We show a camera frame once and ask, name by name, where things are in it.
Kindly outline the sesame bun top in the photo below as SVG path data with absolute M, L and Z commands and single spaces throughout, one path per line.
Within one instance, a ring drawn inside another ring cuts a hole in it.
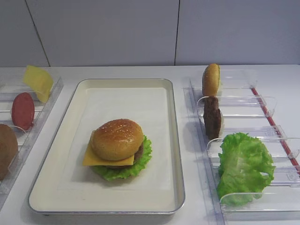
M 111 120 L 92 132 L 90 144 L 100 159 L 127 159 L 143 145 L 143 130 L 139 124 L 129 119 Z

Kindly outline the green lettuce on burger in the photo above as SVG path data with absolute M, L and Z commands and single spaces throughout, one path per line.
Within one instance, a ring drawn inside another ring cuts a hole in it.
M 151 160 L 152 156 L 151 140 L 147 136 L 143 136 L 143 155 L 138 159 L 135 165 L 130 168 L 114 170 L 106 166 L 92 166 L 93 172 L 101 176 L 104 180 L 112 181 L 117 179 L 127 179 L 129 177 L 137 176 L 141 170 L 146 168 L 147 163 Z

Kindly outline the orange cheese slice on burger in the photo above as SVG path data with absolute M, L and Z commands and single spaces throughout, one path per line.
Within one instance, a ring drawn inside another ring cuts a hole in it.
M 91 143 L 89 142 L 87 145 L 86 152 L 84 154 L 83 166 L 127 166 L 127 165 L 133 165 L 134 164 L 134 158 L 135 155 L 132 155 L 129 158 L 123 159 L 123 160 L 117 160 L 117 161 L 111 161 L 111 160 L 104 160 L 99 158 L 92 150 Z

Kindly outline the green lettuce leaf in rack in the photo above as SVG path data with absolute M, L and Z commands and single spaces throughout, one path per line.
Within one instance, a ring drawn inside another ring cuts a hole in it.
M 235 133 L 223 139 L 221 148 L 217 186 L 221 203 L 242 206 L 261 198 L 275 170 L 266 146 L 256 137 Z

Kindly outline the yellow cheese slice in rack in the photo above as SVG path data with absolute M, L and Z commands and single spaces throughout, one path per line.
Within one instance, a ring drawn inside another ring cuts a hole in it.
M 53 79 L 47 71 L 28 65 L 22 81 L 35 92 L 40 102 L 46 103 L 48 101 Z

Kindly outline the red tomato slice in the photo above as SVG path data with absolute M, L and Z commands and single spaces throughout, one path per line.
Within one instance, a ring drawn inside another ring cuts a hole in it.
M 28 130 L 33 125 L 35 106 L 31 95 L 23 92 L 16 96 L 12 105 L 12 122 L 24 130 Z

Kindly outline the white paper tray liner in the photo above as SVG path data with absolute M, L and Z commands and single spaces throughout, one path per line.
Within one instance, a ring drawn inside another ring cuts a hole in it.
M 137 176 L 106 181 L 83 165 L 91 132 L 114 119 L 138 123 L 152 142 L 152 158 Z M 88 88 L 73 96 L 57 137 L 60 189 L 168 190 L 173 187 L 176 124 L 165 88 Z

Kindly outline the brown patty on burger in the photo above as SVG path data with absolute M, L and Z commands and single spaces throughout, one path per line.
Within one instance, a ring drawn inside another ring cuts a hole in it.
M 138 151 L 134 155 L 133 165 L 135 165 L 136 162 L 138 161 L 138 159 L 141 158 L 142 156 L 143 156 L 143 143 L 141 144 L 141 146 L 139 147 Z M 114 170 L 119 170 L 119 169 L 130 168 L 133 165 L 123 165 L 123 166 L 110 166 L 110 165 L 108 165 L 106 167 L 110 168 L 110 169 L 114 169 Z

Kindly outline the brown patty in rack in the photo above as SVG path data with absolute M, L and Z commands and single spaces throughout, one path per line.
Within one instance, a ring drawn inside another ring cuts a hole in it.
M 210 96 L 204 99 L 204 124 L 205 133 L 209 140 L 213 140 L 219 137 L 222 117 L 221 111 L 218 106 L 218 99 L 214 96 Z

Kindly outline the right bun half in rack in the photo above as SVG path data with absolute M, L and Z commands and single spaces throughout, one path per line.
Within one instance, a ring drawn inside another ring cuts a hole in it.
M 202 94 L 204 96 L 216 96 L 220 86 L 220 66 L 209 64 L 202 75 Z

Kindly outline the clear acrylic right rack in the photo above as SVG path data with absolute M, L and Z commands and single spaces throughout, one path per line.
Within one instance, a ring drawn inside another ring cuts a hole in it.
M 274 122 L 274 97 L 257 91 L 253 70 L 221 70 L 214 97 L 202 74 L 189 79 L 210 224 L 300 217 L 300 140 Z

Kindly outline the clear acrylic rack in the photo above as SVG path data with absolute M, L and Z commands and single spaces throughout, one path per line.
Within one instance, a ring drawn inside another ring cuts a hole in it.
M 22 169 L 26 159 L 31 152 L 36 139 L 43 128 L 61 90 L 63 81 L 59 76 L 54 77 L 53 85 L 50 91 L 49 99 L 46 103 L 42 103 L 37 98 L 36 93 L 26 84 L 19 81 L 16 82 L 0 82 L 0 122 L 12 128 L 18 141 L 18 152 L 8 167 L 8 174 L 0 182 L 0 201 L 4 202 L 11 191 L 20 170 Z M 11 119 L 11 110 L 13 100 L 18 94 L 27 92 L 33 98 L 35 106 L 35 114 L 33 125 L 25 130 L 18 128 L 13 124 Z
M 257 91 L 253 70 L 221 70 L 214 97 L 202 74 L 189 79 L 210 224 L 300 217 L 300 140 L 274 122 L 274 97 Z

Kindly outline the clear acrylic left rack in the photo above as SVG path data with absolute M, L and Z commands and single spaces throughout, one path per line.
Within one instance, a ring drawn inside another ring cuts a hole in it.
M 8 167 L 8 174 L 0 182 L 0 201 L 4 202 L 11 191 L 20 170 L 22 169 L 26 159 L 31 152 L 36 139 L 43 128 L 61 90 L 63 81 L 59 76 L 54 77 L 53 85 L 50 91 L 49 99 L 46 103 L 42 103 L 37 98 L 36 93 L 26 84 L 19 81 L 16 82 L 0 82 L 0 122 L 12 128 L 18 141 L 18 152 Z M 27 92 L 33 98 L 35 106 L 35 114 L 33 125 L 25 130 L 18 128 L 13 124 L 11 119 L 11 110 L 13 100 L 18 94 Z

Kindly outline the cream metal tray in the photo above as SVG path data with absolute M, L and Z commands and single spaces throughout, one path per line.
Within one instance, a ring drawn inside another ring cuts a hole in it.
M 172 82 L 167 79 L 87 79 L 78 83 L 73 96 L 88 88 L 165 88 L 173 99 L 176 124 L 176 149 L 173 152 L 173 187 L 168 190 L 60 189 L 62 161 L 61 140 L 57 137 L 49 148 L 29 196 L 30 207 L 38 213 L 97 213 L 97 214 L 173 214 L 185 201 Z

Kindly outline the orange-brown bun slice in rack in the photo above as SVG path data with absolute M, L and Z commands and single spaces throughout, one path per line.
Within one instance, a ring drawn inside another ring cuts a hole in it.
M 8 173 L 8 167 L 18 152 L 18 142 L 11 127 L 0 125 L 0 180 Z

